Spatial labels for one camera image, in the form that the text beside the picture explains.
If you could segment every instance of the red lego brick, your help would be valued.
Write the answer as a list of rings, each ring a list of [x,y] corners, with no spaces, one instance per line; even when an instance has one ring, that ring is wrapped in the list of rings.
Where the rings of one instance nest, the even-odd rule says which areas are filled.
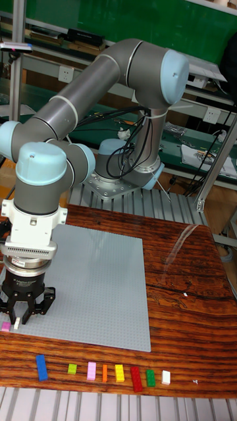
[[[141,381],[141,378],[140,378],[139,368],[138,367],[131,367],[130,370],[131,370],[134,392],[142,392],[142,381]]]

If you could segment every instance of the lego baseplate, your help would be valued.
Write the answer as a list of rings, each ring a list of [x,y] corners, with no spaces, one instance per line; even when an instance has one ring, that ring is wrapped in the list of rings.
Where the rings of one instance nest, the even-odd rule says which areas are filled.
[[[53,240],[59,248],[45,286],[56,288],[56,300],[11,332],[150,352],[142,240],[67,225]],[[22,316],[26,304],[14,309]]]

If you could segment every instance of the metal grating floor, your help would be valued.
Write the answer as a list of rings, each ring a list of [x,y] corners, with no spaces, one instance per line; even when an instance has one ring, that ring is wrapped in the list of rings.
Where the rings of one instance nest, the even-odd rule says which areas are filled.
[[[69,203],[185,224],[207,225],[205,215],[196,210],[193,197],[170,193],[170,198],[171,201],[161,190],[137,189],[105,201],[92,192],[87,184],[78,184],[72,190]]]
[[[236,399],[0,387],[1,421],[236,421]]]

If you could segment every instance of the workbench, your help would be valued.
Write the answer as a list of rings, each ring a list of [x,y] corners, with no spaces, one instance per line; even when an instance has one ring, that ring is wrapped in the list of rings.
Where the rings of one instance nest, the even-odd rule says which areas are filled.
[[[235,397],[237,306],[209,228],[72,205],[67,223],[142,238],[151,352],[1,332],[0,385],[131,395],[130,367],[138,366],[144,395]],[[38,381],[37,354],[45,355],[46,382]],[[89,361],[97,363],[94,382],[86,381]],[[69,363],[78,365],[75,376],[67,374]],[[123,384],[115,381],[115,364],[124,366]],[[155,388],[145,386],[148,368]],[[170,386],[161,385],[162,370],[171,372]]]

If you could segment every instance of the blue lego brick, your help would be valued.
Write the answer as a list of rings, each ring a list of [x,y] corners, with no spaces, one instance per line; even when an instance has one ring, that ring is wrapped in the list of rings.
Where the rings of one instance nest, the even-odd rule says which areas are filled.
[[[38,369],[39,381],[47,380],[47,369],[44,355],[36,355],[36,364]]]

